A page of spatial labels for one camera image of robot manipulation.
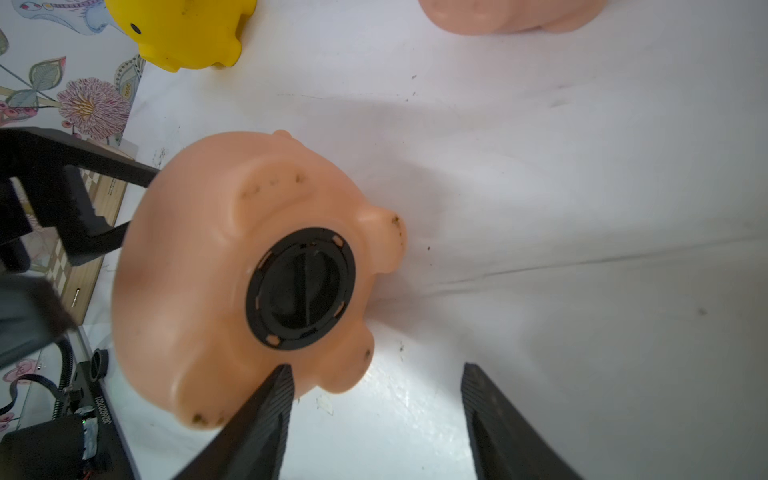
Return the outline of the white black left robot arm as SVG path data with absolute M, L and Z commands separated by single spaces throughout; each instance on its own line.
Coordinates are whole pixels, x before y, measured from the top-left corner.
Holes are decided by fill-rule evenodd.
M 4 479 L 133 479 L 135 470 L 100 384 L 110 355 L 95 350 L 79 362 L 70 340 L 76 325 L 54 285 L 28 275 L 22 243 L 32 226 L 14 186 L 20 184 L 38 223 L 55 229 L 73 266 L 119 249 L 127 227 L 97 215 L 82 171 L 147 187 L 157 170 L 55 129 L 7 128 L 1 132 L 1 365 L 55 345 L 58 380 L 27 373 L 8 385 L 7 414 L 29 382 L 54 400 L 50 420 L 6 434 L 1 441 Z

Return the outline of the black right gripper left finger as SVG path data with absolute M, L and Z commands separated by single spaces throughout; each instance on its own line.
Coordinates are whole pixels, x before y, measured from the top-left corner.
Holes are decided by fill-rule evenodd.
M 277 479 L 286 451 L 294 395 L 291 366 L 282 364 L 177 477 Z

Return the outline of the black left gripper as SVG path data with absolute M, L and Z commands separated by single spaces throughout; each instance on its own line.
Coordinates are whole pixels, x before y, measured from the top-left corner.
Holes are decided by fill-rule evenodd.
M 95 212 L 78 168 L 141 187 L 159 170 L 65 132 L 38 127 L 1 129 L 1 177 L 49 176 L 62 170 L 63 206 L 56 230 L 73 266 L 82 266 L 124 241 L 128 223 L 113 227 Z M 64 337 L 75 328 L 53 285 L 28 276 L 21 238 L 31 225 L 10 180 L 1 182 L 1 366 Z

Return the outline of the yellow piggy bank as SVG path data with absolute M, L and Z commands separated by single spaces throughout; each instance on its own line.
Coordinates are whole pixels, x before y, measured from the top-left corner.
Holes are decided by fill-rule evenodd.
M 242 53 L 237 31 L 257 0 L 110 0 L 107 10 L 147 62 L 175 73 L 234 66 Z

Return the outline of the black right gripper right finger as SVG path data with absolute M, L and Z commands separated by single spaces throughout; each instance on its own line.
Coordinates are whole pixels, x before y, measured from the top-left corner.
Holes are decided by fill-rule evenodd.
M 461 398 L 479 479 L 581 479 L 479 365 L 464 365 Z

